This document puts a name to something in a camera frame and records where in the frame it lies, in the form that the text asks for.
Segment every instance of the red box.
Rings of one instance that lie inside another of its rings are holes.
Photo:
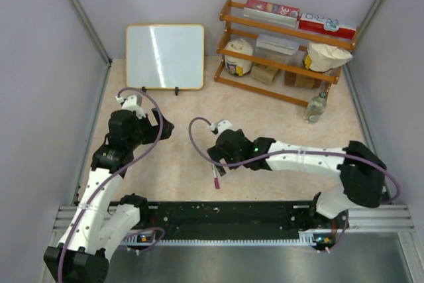
[[[261,0],[247,0],[244,5],[245,17],[281,23],[290,27],[296,26],[299,15],[299,8],[267,3]]]
[[[342,22],[337,19],[311,13],[302,13],[299,21],[299,29],[352,39],[356,33],[356,23]]]

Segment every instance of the water bottle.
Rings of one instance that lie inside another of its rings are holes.
[[[321,92],[318,96],[315,96],[307,105],[305,115],[303,118],[306,123],[313,124],[318,122],[319,117],[324,113],[327,107],[327,94]]]

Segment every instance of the wooden block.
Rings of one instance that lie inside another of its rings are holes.
[[[264,84],[271,85],[278,71],[280,70],[273,66],[265,66],[263,64],[256,64],[252,68],[251,76],[252,78]]]
[[[308,89],[316,89],[321,86],[321,80],[302,76],[293,72],[285,71],[284,84],[287,86],[306,87]]]

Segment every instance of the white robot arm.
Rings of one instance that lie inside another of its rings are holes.
[[[133,161],[135,148],[153,143],[160,131],[159,125],[151,125],[141,108],[141,96],[132,95],[117,100],[121,103],[121,109],[111,114],[109,133],[93,155],[87,186],[76,214],[57,246],[48,247],[44,253],[44,261],[56,281],[61,270],[64,282],[103,282],[109,261],[125,235],[141,221],[146,221],[143,220],[148,211],[146,198],[129,195],[120,200],[116,212],[104,224],[107,208],[116,189],[121,186],[126,170],[117,174],[100,190],[97,188]],[[153,109],[152,112],[159,123],[157,110]],[[160,139],[168,139],[174,125],[163,116],[162,119]],[[98,193],[90,201],[94,192]],[[62,247],[68,239],[64,265],[60,267]]]
[[[386,165],[361,142],[351,141],[344,148],[297,146],[265,137],[252,142],[242,130],[232,128],[228,120],[210,126],[210,130],[218,135],[215,146],[207,150],[215,162],[223,159],[227,164],[233,164],[230,169],[238,168],[240,164],[237,163],[244,162],[243,166],[252,170],[295,170],[328,176],[338,184],[315,196],[314,209],[329,219],[358,205],[369,208],[380,205],[384,175],[363,162],[344,157],[361,157],[386,169]],[[225,174],[222,166],[216,165],[216,168],[220,175]]]

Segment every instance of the beige floor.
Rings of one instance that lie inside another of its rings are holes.
[[[318,191],[335,184],[334,180],[326,177],[300,172],[253,172],[239,168],[220,178],[220,190],[214,188],[211,165],[195,152],[188,138],[187,127],[195,116],[204,116],[210,121],[229,119],[236,128],[242,128],[250,140],[273,137],[290,144],[329,148],[346,146],[349,140],[362,140],[343,77],[332,87],[328,107],[321,120],[309,125],[301,117],[302,107],[214,82],[219,59],[218,56],[206,58],[205,84],[199,91],[181,91],[179,96],[168,90],[148,91],[176,128],[171,139],[160,141],[149,156],[128,170],[115,199],[131,193],[150,201],[311,199]],[[103,98],[90,157],[103,142],[111,112],[119,109],[114,96],[125,86],[125,60],[116,59]],[[151,106],[147,101],[143,101],[143,108],[150,113]],[[204,150],[214,145],[215,137],[206,124],[196,124],[194,136]],[[140,146],[134,155],[138,156],[146,147]],[[85,167],[83,185],[87,182],[90,162],[91,159]]]

